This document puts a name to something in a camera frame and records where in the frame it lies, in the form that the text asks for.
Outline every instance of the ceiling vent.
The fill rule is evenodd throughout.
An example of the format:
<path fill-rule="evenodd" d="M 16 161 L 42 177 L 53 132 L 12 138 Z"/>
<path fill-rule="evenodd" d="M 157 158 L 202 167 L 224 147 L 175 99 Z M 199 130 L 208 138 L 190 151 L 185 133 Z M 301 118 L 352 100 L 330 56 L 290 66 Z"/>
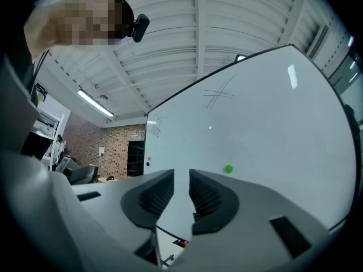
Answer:
<path fill-rule="evenodd" d="M 318 53 L 321 45 L 323 44 L 327 34 L 329 27 L 327 25 L 320 26 L 318 33 L 316 34 L 313 43 L 309 47 L 309 50 L 306 52 L 306 55 L 313 60 Z"/>

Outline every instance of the dark doorway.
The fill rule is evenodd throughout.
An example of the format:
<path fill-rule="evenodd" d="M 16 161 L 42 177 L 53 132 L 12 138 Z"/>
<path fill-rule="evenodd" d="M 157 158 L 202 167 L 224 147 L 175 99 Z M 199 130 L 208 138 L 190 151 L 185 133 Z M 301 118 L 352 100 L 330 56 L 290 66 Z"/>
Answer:
<path fill-rule="evenodd" d="M 130 141 L 127 156 L 127 175 L 143 175 L 143 150 L 145 141 Z"/>

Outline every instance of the whiteboard frame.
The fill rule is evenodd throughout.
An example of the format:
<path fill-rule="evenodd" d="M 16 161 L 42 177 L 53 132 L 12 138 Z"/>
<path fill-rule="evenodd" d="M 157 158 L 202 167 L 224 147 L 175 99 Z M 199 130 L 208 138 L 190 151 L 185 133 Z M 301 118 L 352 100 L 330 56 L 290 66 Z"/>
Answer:
<path fill-rule="evenodd" d="M 185 90 L 193 87 L 195 84 L 198 84 L 198 83 L 202 82 L 203 80 L 208 79 L 212 75 L 215 75 L 218 72 L 220 72 L 222 70 L 225 70 L 225 69 L 227 69 L 227 68 L 229 68 L 231 66 L 234 66 L 234 65 L 236 65 L 238 63 L 243 63 L 244 61 L 246 61 L 246 60 L 248 60 L 250 58 L 259 56 L 259 55 L 264 54 L 264 53 L 267 53 L 267 52 L 274 51 L 276 49 L 286 48 L 288 46 L 292 46 L 292 47 L 296 48 L 301 54 L 303 54 L 318 69 L 318 71 L 323 76 L 323 78 L 328 82 L 329 86 L 332 88 L 335 96 L 337 97 L 337 99 L 338 99 L 338 101 L 339 101 L 339 103 L 340 103 L 340 105 L 341 105 L 341 107 L 342 107 L 342 109 L 344 111 L 345 118 L 348 121 L 349 129 L 351 131 L 352 141 L 354 142 L 354 136 L 353 136 L 352 126 L 351 126 L 351 123 L 348 120 L 347 114 L 346 114 L 345 109 L 344 109 L 344 103 L 343 103 L 341 97 L 336 92 L 336 90 L 334 89 L 333 85 L 330 83 L 329 79 L 325 76 L 325 74 L 321 71 L 321 69 L 314 63 L 314 61 L 312 61 L 306 54 L 304 54 L 300 49 L 298 49 L 292 43 L 289 43 L 289 44 L 286 44 L 286 45 L 282 45 L 282 46 L 278 46 L 278 47 L 275 47 L 275 48 L 269 48 L 269 49 L 263 50 L 262 52 L 254 53 L 254 54 L 252 54 L 252 55 L 244 58 L 241 61 L 234 61 L 234 62 L 232 62 L 232 63 L 230 63 L 230 64 L 228 64 L 228 65 L 226 65 L 226 66 L 224 66 L 224 67 L 222 67 L 222 68 L 220 68 L 220 69 L 212 72 L 212 73 L 210 73 L 209 75 L 204 76 L 203 78 L 201 78 L 201 79 L 193 82 L 192 84 L 186 86 L 185 88 L 181 89 L 179 92 L 176 92 L 175 94 L 173 94 L 172 96 L 170 96 L 169 98 L 167 98 L 166 100 L 164 100 L 163 102 L 161 102 L 160 104 L 158 104 L 157 106 L 155 106 L 153 109 L 151 109 L 150 111 L 148 111 L 147 116 L 146 116 L 146 121 L 148 121 L 148 119 L 149 119 L 150 112 L 152 112 L 155 109 L 159 108 L 161 105 L 163 105 L 164 103 L 168 102 L 169 100 L 171 100 L 173 97 L 177 96 L 178 94 L 180 94 L 180 93 L 184 92 Z M 144 147 L 143 147 L 143 167 L 145 166 L 146 136 L 147 136 L 147 132 L 145 132 L 145 144 L 144 144 Z M 354 203 L 358 200 L 359 185 L 360 185 L 360 180 L 361 180 L 361 167 L 360 167 L 360 162 L 361 162 L 362 159 L 361 159 L 361 153 L 359 152 L 359 150 L 357 150 L 357 147 L 356 147 L 355 144 L 354 144 L 354 153 L 355 153 L 355 158 L 356 158 L 356 177 L 355 177 L 354 193 L 353 193 L 353 199 L 352 199 L 351 207 L 349 208 L 348 214 L 345 217 L 343 217 L 340 221 L 338 221 L 336 224 L 334 224 L 332 227 L 330 227 L 328 229 L 329 231 L 333 230 L 335 227 L 337 227 L 338 225 L 340 225 L 343 221 L 345 221 L 347 219 L 347 217 L 352 212 L 352 208 L 353 208 Z"/>

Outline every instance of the black rectangular slot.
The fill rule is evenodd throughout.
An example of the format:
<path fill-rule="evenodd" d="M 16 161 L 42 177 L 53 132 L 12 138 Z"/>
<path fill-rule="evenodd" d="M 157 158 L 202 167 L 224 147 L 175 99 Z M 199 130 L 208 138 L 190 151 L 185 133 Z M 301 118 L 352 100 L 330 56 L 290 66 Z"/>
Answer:
<path fill-rule="evenodd" d="M 270 223 L 293 258 L 311 248 L 309 242 L 286 217 L 272 219 Z"/>
<path fill-rule="evenodd" d="M 101 195 L 98 192 L 90 192 L 77 195 L 80 202 L 100 196 Z"/>

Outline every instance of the brown brick wall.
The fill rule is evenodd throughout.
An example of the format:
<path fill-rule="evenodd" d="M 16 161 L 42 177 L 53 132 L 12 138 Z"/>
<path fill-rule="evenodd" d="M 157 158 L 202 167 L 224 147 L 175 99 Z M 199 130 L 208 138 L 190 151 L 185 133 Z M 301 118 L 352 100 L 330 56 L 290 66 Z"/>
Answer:
<path fill-rule="evenodd" d="M 129 141 L 144 139 L 145 125 L 101 129 L 74 113 L 70 114 L 63 135 L 66 148 L 79 165 L 96 165 L 100 177 L 112 175 L 116 179 L 127 178 Z M 104 147 L 103 156 L 98 156 L 99 147 Z"/>

